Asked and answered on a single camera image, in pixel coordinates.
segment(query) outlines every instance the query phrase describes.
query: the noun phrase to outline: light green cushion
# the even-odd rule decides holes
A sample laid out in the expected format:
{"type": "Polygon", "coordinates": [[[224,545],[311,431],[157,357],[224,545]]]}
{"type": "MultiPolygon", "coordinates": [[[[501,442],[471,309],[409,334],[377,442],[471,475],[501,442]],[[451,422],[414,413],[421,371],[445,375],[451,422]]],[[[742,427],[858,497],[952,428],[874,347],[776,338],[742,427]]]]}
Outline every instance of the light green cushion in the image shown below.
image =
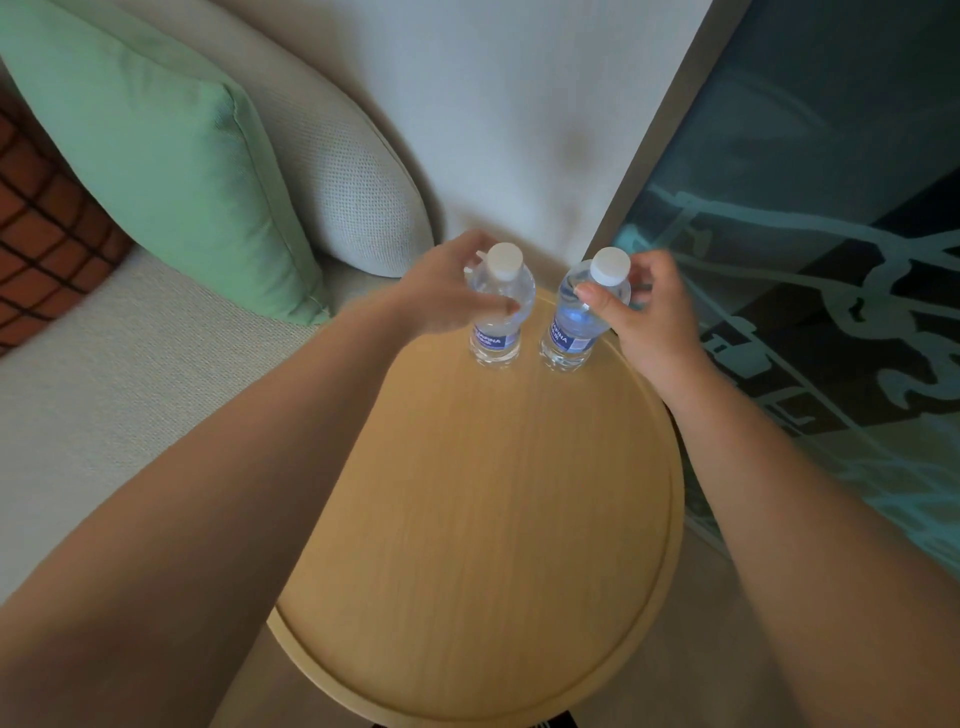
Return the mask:
{"type": "Polygon", "coordinates": [[[0,0],[0,55],[136,242],[251,311],[326,319],[320,268],[270,140],[216,66],[99,0],[0,0]]]}

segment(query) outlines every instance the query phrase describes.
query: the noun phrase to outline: wooden tabletop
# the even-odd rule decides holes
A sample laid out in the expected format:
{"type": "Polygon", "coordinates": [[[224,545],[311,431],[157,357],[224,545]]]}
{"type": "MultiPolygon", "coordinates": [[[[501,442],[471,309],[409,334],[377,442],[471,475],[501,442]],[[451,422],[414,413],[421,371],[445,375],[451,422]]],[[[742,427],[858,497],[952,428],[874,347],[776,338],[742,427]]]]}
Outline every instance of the wooden tabletop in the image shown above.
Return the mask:
{"type": "Polygon", "coordinates": [[[504,370],[466,330],[403,351],[271,614],[362,716],[534,725],[611,677],[663,602],[684,511],[669,418],[612,334],[547,369],[552,301],[504,370]]]}

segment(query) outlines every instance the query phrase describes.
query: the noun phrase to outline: textured cushion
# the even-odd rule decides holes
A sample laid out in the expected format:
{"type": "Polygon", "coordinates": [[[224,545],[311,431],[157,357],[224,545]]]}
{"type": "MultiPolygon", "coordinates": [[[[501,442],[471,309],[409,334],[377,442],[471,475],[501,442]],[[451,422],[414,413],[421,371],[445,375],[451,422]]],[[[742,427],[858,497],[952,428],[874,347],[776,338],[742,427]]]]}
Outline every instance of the textured cushion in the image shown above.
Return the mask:
{"type": "Polygon", "coordinates": [[[0,52],[77,176],[136,242],[251,311],[325,318],[320,268],[240,85],[103,0],[0,3],[0,52]]]}
{"type": "Polygon", "coordinates": [[[207,0],[115,0],[217,63],[250,94],[311,242],[399,277],[433,245],[419,192],[376,127],[331,82],[207,0]]]}
{"type": "MultiPolygon", "coordinates": [[[[392,282],[324,263],[332,305],[392,282]]],[[[141,248],[0,358],[0,601],[126,480],[315,329],[256,316],[141,248]]]]}
{"type": "Polygon", "coordinates": [[[96,288],[131,246],[0,88],[0,356],[96,288]]]}

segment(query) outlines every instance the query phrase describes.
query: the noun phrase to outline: white cushion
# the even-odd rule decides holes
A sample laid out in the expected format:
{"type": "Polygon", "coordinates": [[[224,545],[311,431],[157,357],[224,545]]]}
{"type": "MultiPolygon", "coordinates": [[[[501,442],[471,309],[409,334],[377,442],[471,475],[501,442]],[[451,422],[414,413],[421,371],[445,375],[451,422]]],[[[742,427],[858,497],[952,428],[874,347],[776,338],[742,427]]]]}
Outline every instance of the white cushion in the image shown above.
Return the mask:
{"type": "MultiPolygon", "coordinates": [[[[335,309],[392,282],[327,270],[335,309]]],[[[250,313],[137,249],[0,357],[0,601],[102,500],[314,331],[250,313]]]]}
{"type": "Polygon", "coordinates": [[[339,88],[207,0],[114,0],[247,90],[315,249],[399,277],[430,249],[423,200],[367,115],[339,88]]]}

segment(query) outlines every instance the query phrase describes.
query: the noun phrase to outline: bottle label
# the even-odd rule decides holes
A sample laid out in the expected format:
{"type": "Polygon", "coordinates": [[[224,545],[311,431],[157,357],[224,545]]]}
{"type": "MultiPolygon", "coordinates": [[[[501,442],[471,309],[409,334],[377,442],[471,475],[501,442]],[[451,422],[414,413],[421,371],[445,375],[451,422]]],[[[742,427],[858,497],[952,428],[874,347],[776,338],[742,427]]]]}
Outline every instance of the bottle label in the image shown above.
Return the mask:
{"type": "Polygon", "coordinates": [[[506,336],[489,336],[477,327],[473,327],[473,335],[476,337],[477,343],[484,349],[492,349],[497,352],[509,349],[519,336],[518,333],[508,333],[506,336]]]}
{"type": "Polygon", "coordinates": [[[554,318],[553,323],[550,325],[550,338],[553,340],[557,349],[567,353],[585,352],[593,346],[593,342],[596,341],[596,339],[577,339],[573,336],[567,336],[564,330],[560,328],[560,325],[557,324],[556,318],[554,318]]]}

